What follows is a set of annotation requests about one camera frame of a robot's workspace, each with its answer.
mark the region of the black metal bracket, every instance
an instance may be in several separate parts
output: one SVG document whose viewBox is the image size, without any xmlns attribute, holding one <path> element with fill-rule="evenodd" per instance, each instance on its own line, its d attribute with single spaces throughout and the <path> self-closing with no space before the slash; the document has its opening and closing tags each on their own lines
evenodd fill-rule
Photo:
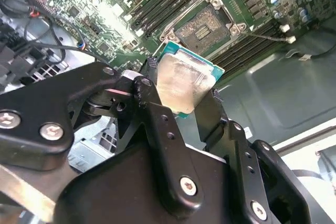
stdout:
<svg viewBox="0 0 336 224">
<path fill-rule="evenodd" d="M 333 223 L 268 143 L 257 140 L 251 148 L 259 159 L 268 202 L 281 223 Z"/>
<path fill-rule="evenodd" d="M 224 125 L 221 140 L 209 151 L 230 165 L 229 185 L 235 216 L 242 223 L 280 223 L 272 214 L 256 153 L 248 146 L 244 129 L 236 122 Z"/>
<path fill-rule="evenodd" d="M 162 106 L 151 80 L 122 77 L 121 82 L 118 90 L 91 96 L 84 111 L 118 118 L 118 153 L 147 140 L 162 204 L 177 218 L 189 217 L 200 209 L 204 194 L 172 111 Z M 187 186 L 196 187 L 192 195 L 182 189 L 185 178 L 193 183 Z"/>
<path fill-rule="evenodd" d="M 144 76 L 130 80 L 102 63 L 93 63 L 1 95 L 1 112 L 14 113 L 19 123 L 11 129 L 0 129 L 0 163 L 36 170 L 55 169 L 67 157 L 74 130 L 107 115 L 118 119 L 118 149 L 125 150 L 124 155 L 92 170 L 91 175 L 102 167 L 109 170 L 109 163 L 116 166 L 118 160 L 129 157 L 134 148 L 142 145 L 145 148 L 141 152 L 150 154 L 157 193 L 166 212 L 177 219 L 195 217 L 203 211 L 204 187 L 208 193 L 214 193 L 201 184 L 196 170 L 203 170 L 204 179 L 206 169 L 201 168 L 200 162 L 194 167 L 194 154 L 185 146 L 172 111 L 162 105 L 154 82 Z M 216 161 L 216 167 L 225 169 L 222 176 L 228 178 L 230 210 L 235 222 L 296 223 L 301 218 L 307 223 L 318 223 L 314 216 L 322 213 L 323 223 L 330 223 L 315 201 L 313 210 L 307 206 L 306 200 L 312 197 L 269 145 L 262 141 L 248 143 L 242 126 L 228 119 L 215 90 L 209 92 L 195 114 L 206 149 L 227 161 Z M 43 138 L 40 130 L 46 123 L 62 129 L 58 140 Z M 218 181 L 216 172 L 211 171 L 211 176 L 215 176 L 218 187 L 223 179 Z M 100 177 L 91 175 L 90 183 Z M 279 212 L 279 192 L 290 199 L 292 209 L 299 210 L 296 215 L 288 217 Z"/>
<path fill-rule="evenodd" d="M 0 163 L 35 170 L 59 167 L 72 146 L 73 126 L 84 102 L 93 93 L 113 88 L 119 77 L 96 62 L 0 95 L 0 112 L 19 117 L 13 129 L 0 129 Z M 41 127 L 48 123 L 62 128 L 57 141 L 41 136 Z"/>
</svg>

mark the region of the green circuit board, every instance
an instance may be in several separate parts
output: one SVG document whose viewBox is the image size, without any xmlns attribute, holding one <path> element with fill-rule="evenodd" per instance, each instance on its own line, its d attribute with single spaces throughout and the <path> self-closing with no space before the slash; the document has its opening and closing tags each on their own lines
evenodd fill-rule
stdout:
<svg viewBox="0 0 336 224">
<path fill-rule="evenodd" d="M 214 59 L 246 37 L 234 35 L 230 25 L 244 25 L 245 31 L 253 33 L 282 18 L 292 34 L 300 36 L 311 22 L 325 20 L 336 11 L 335 0 L 220 0 L 220 8 L 212 0 L 39 1 L 67 15 L 84 34 L 89 50 L 117 69 L 133 70 L 162 45 L 162 34 L 181 14 L 171 27 L 172 40 Z M 74 30 L 65 28 L 78 38 Z"/>
</svg>

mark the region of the gray metal surface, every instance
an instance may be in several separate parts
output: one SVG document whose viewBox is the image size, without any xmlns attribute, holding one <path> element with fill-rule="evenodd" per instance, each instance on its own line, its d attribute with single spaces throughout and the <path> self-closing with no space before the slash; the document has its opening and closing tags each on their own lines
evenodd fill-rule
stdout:
<svg viewBox="0 0 336 224">
<path fill-rule="evenodd" d="M 334 36 L 311 32 L 294 46 L 319 54 L 335 41 Z M 307 61 L 279 53 L 227 83 L 220 94 L 229 118 L 249 127 L 250 141 L 276 145 L 336 118 L 335 80 L 335 51 Z"/>
<path fill-rule="evenodd" d="M 45 222 L 53 219 L 56 200 L 78 174 L 66 162 L 51 172 L 0 165 L 0 191 Z"/>
</svg>

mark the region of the wire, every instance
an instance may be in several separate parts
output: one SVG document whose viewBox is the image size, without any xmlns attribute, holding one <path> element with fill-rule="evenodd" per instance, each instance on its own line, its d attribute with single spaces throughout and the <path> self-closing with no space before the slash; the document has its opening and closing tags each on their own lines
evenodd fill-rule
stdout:
<svg viewBox="0 0 336 224">
<path fill-rule="evenodd" d="M 329 27 L 324 27 L 321 26 L 320 30 L 328 33 L 330 35 L 336 36 L 336 30 L 329 28 Z M 326 57 L 329 56 L 331 53 L 333 53 L 336 50 L 336 43 L 326 52 L 323 52 L 321 54 L 317 54 L 317 55 L 311 55 L 312 58 L 322 58 L 322 57 Z M 291 56 L 297 54 L 299 57 L 302 57 L 302 55 L 305 55 L 305 53 L 300 52 L 299 50 L 294 51 L 294 50 L 290 50 L 289 52 L 287 52 L 287 57 L 286 58 L 290 58 Z"/>
<path fill-rule="evenodd" d="M 82 52 L 86 55 L 93 56 L 97 58 L 99 61 L 108 63 L 104 58 L 100 57 L 99 55 L 96 55 L 92 52 L 86 51 L 86 50 L 81 50 L 78 47 L 72 47 L 72 46 L 59 46 L 59 45 L 53 45 L 53 44 L 45 44 L 45 43 L 39 43 L 39 42 L 33 42 L 31 43 L 33 46 L 40 46 L 40 47 L 45 47 L 45 48 L 50 48 L 50 49 L 64 49 L 64 50 L 71 50 L 71 51 L 78 51 Z"/>
<path fill-rule="evenodd" d="M 263 39 L 268 39 L 272 41 L 283 41 L 283 42 L 288 42 L 287 38 L 274 38 L 274 37 L 269 37 L 269 36 L 264 36 L 264 35 L 258 35 L 258 34 L 252 34 L 252 33 L 247 33 L 245 31 L 241 32 L 242 34 L 252 36 L 252 37 L 257 37 L 257 38 L 263 38 Z"/>
<path fill-rule="evenodd" d="M 42 15 L 46 16 L 47 18 L 49 18 L 51 20 L 49 22 L 49 29 L 44 34 L 42 34 L 39 38 L 36 38 L 34 40 L 31 40 L 31 41 L 28 41 L 27 45 L 25 47 L 23 47 L 20 51 L 22 51 L 22 50 L 28 50 L 29 47 L 31 47 L 31 46 L 45 47 L 45 48 L 49 48 L 49 49 L 59 49 L 59 50 L 61 50 L 61 59 L 63 61 L 64 58 L 65 58 L 65 50 L 72 50 L 72 51 L 82 52 L 84 54 L 90 55 L 90 56 L 98 59 L 101 62 L 108 63 L 104 58 L 100 57 L 99 55 L 96 55 L 94 53 L 91 53 L 91 52 L 85 50 L 86 43 L 85 43 L 83 34 L 67 18 L 62 17 L 60 15 L 46 13 L 43 10 L 41 10 L 39 7 L 34 6 L 34 5 L 29 5 L 28 3 L 22 2 L 20 0 L 14 0 L 14 1 L 16 1 L 18 3 L 21 3 L 21 4 L 24 4 L 25 6 L 29 7 L 30 8 L 29 13 L 28 12 L 24 12 L 22 10 L 18 10 L 18 9 L 13 9 L 13 8 L 11 8 L 11 7 L 9 7 L 9 6 L 7 6 L 5 4 L 6 1 L 8 1 L 8 0 L 0 0 L 0 9 L 4 12 L 4 14 L 6 14 L 7 16 L 12 17 L 12 18 L 24 18 L 24 17 L 25 18 L 27 18 L 27 17 L 30 18 L 30 20 L 28 21 L 28 23 L 27 23 L 27 25 L 25 27 L 25 30 L 24 30 L 24 37 L 25 38 L 27 36 L 28 27 L 29 27 L 29 25 L 31 23 L 31 19 L 32 18 L 40 18 L 41 14 L 42 14 Z M 53 25 L 54 25 L 54 19 L 62 20 L 63 22 L 65 22 L 66 24 L 68 24 L 71 28 L 73 28 L 78 33 L 78 35 L 80 37 L 80 40 L 81 40 L 81 43 L 82 43 L 82 46 L 80 48 L 73 47 L 73 46 L 63 46 L 62 45 L 62 43 L 60 42 L 60 40 L 58 39 L 58 37 L 57 37 L 57 35 L 56 35 L 55 31 L 54 31 L 54 27 L 53 27 Z M 56 41 L 57 45 L 45 44 L 45 43 L 37 42 L 43 36 L 45 36 L 49 31 L 51 32 L 51 35 L 53 36 L 53 38 Z M 52 61 L 50 61 L 50 63 L 52 63 L 52 64 L 58 64 L 60 62 L 52 62 Z"/>
<path fill-rule="evenodd" d="M 48 19 L 48 23 L 49 23 L 49 28 L 50 28 L 50 32 L 52 37 L 54 38 L 54 40 L 56 41 L 56 44 L 59 46 L 62 46 L 62 42 L 58 39 L 55 30 L 54 30 L 54 23 L 53 21 L 49 18 Z M 59 61 L 51 61 L 50 59 L 47 60 L 47 63 L 50 65 L 57 65 L 60 64 L 62 61 L 64 61 L 65 57 L 66 57 L 66 53 L 64 49 L 59 49 L 61 52 L 61 57 Z"/>
</svg>

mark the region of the black cable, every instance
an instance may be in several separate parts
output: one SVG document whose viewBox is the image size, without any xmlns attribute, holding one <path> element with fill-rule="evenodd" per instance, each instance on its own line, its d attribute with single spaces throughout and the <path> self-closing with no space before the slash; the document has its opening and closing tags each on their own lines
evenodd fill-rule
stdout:
<svg viewBox="0 0 336 224">
<path fill-rule="evenodd" d="M 62 42 L 58 39 L 58 37 L 57 37 L 57 35 L 55 33 L 54 23 L 53 23 L 53 21 L 50 18 L 48 19 L 48 23 L 49 23 L 49 28 L 50 28 L 51 35 L 54 38 L 56 44 L 59 45 L 59 46 L 63 46 Z M 57 65 L 57 64 L 60 64 L 62 61 L 65 60 L 65 57 L 66 57 L 65 50 L 64 49 L 59 49 L 59 50 L 61 52 L 60 60 L 59 61 L 52 61 L 52 60 L 48 59 L 47 63 L 49 65 Z"/>
<path fill-rule="evenodd" d="M 325 33 L 336 36 L 336 30 L 334 30 L 334 29 L 331 29 L 329 27 L 324 27 L 324 26 L 321 26 L 320 29 Z M 318 55 L 312 55 L 312 57 L 322 58 L 322 57 L 330 55 L 330 53 L 334 52 L 335 50 L 336 50 L 336 43 L 328 51 L 323 52 L 323 53 L 318 54 Z"/>
<path fill-rule="evenodd" d="M 8 1 L 8 0 L 0 0 L 0 9 L 3 11 L 4 14 L 6 14 L 7 16 L 9 16 L 11 18 L 27 18 L 27 17 L 30 17 L 31 10 L 29 10 L 29 13 L 28 13 L 28 12 L 24 12 L 24 11 L 19 12 L 18 9 L 7 8 L 8 6 L 5 5 L 6 1 Z M 22 1 L 19 1 L 19 0 L 15 0 L 15 1 L 17 1 L 18 3 L 26 4 L 26 3 L 22 2 Z M 26 6 L 32 8 L 33 10 L 36 10 L 36 11 L 40 12 L 41 14 L 45 15 L 46 17 L 48 17 L 51 20 L 53 20 L 54 18 L 55 19 L 60 19 L 61 18 L 60 16 L 53 15 L 53 14 L 50 14 L 50 13 L 46 13 L 45 11 L 41 10 L 40 8 L 38 8 L 36 6 L 33 6 L 33 5 L 30 5 L 29 3 L 27 3 Z M 68 25 L 73 27 L 78 32 L 80 38 L 81 39 L 83 38 L 81 32 L 71 22 L 69 22 L 68 20 L 66 20 L 64 18 L 62 18 L 61 20 L 65 21 Z M 27 30 L 28 30 L 28 26 L 29 26 L 30 22 L 31 22 L 31 20 L 28 22 L 28 25 L 25 27 L 24 36 L 26 36 L 26 34 L 27 34 Z M 59 41 L 57 35 L 55 34 L 55 31 L 52 27 L 53 25 L 51 26 L 50 24 L 53 24 L 53 21 L 51 21 L 51 23 L 49 23 L 48 31 L 49 30 L 51 31 L 51 34 L 52 34 L 54 40 L 56 41 L 57 45 L 37 42 L 40 39 L 40 37 L 41 37 L 40 36 L 39 38 L 37 38 L 35 40 L 28 41 L 26 47 L 24 47 L 23 50 L 29 48 L 30 46 L 45 47 L 45 48 L 49 48 L 49 49 L 59 49 L 59 50 L 61 50 L 61 59 L 63 59 L 63 60 L 64 60 L 64 57 L 65 57 L 65 54 L 64 54 L 65 50 L 79 51 L 79 52 L 82 52 L 84 54 L 90 55 L 90 56 L 96 58 L 97 60 L 99 60 L 101 62 L 107 63 L 107 61 L 105 59 L 103 59 L 99 55 L 95 55 L 95 54 L 93 54 L 89 51 L 85 51 L 85 50 L 82 50 L 80 48 L 72 47 L 72 46 L 63 46 L 62 43 Z"/>
<path fill-rule="evenodd" d="M 81 50 L 80 48 L 77 47 L 72 47 L 72 46 L 59 46 L 59 45 L 53 45 L 53 44 L 45 44 L 45 43 L 39 43 L 39 42 L 33 42 L 33 46 L 40 46 L 40 47 L 45 47 L 45 48 L 50 48 L 50 49 L 64 49 L 64 50 L 71 50 L 71 51 L 78 51 L 82 52 L 86 55 L 90 55 L 92 57 L 97 58 L 99 61 L 108 63 L 104 58 L 100 57 L 99 55 L 95 55 L 92 52 L 86 51 L 86 50 Z"/>
<path fill-rule="evenodd" d="M 48 29 L 43 33 L 41 34 L 40 36 L 38 36 L 36 39 L 33 39 L 33 40 L 30 40 L 28 41 L 27 40 L 27 32 L 28 32 L 28 27 L 29 25 L 31 24 L 32 22 L 32 19 L 33 18 L 30 18 L 29 21 L 27 22 L 27 24 L 25 25 L 25 28 L 24 28 L 24 39 L 25 39 L 25 42 L 22 42 L 21 44 L 17 45 L 16 47 L 13 48 L 14 51 L 17 51 L 15 53 L 15 55 L 19 55 L 20 53 L 22 53 L 24 50 L 26 50 L 27 48 L 30 47 L 29 43 L 30 42 L 35 42 L 35 41 L 38 41 L 40 39 L 42 39 L 44 36 L 46 36 L 48 34 L 48 32 L 50 31 L 50 27 L 48 27 Z"/>
</svg>

